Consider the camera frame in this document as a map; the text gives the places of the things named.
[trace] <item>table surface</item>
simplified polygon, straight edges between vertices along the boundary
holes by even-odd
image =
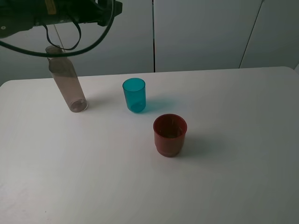
[[[146,82],[130,112],[122,83]],[[286,67],[80,78],[69,111],[53,79],[0,88],[0,223],[297,224],[299,75]],[[176,158],[153,122],[187,124]]]

